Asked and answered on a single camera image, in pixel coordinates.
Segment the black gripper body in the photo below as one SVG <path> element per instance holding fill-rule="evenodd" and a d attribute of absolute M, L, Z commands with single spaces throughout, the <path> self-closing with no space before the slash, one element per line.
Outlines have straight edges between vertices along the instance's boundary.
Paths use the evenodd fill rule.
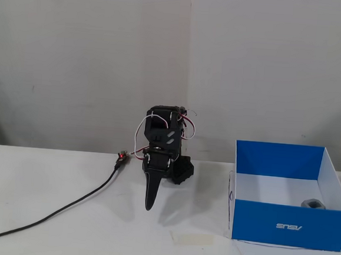
<path fill-rule="evenodd" d="M 143 150 L 142 167 L 147 178 L 156 176 L 172 179 L 174 172 L 174 161 L 177 158 L 175 151 L 162 148 L 146 148 Z"/>

